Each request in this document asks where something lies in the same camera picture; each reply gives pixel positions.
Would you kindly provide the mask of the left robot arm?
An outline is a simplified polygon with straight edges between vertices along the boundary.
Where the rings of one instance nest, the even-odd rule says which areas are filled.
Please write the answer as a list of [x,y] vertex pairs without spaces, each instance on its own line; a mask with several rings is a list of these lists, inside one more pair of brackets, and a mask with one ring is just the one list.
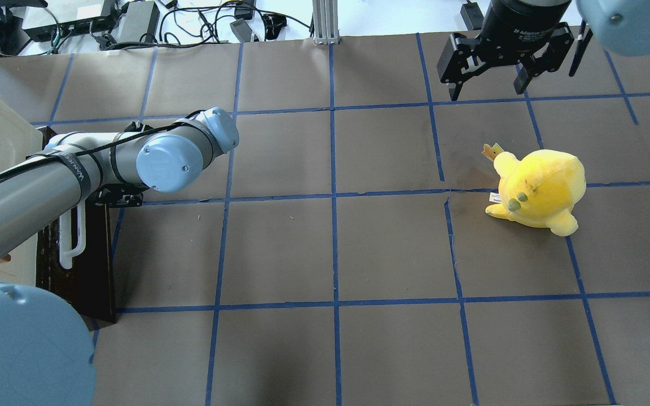
[[[54,221],[60,263],[85,250],[85,203],[110,188],[173,193],[240,142],[214,107],[158,128],[69,132],[0,173],[0,260]],[[0,405],[90,405],[95,347],[74,307],[47,290],[0,281]]]

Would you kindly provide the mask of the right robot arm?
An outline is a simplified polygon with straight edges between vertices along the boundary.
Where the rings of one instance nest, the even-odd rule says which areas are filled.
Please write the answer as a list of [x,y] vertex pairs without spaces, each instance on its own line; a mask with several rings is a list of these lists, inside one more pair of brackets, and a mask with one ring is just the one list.
[[544,72],[556,72],[576,48],[568,74],[575,75],[588,44],[598,39],[622,56],[650,54],[650,1],[578,1],[581,26],[574,34],[563,21],[570,1],[492,1],[480,33],[449,36],[437,63],[451,100],[467,80],[495,67],[519,66],[517,94]]

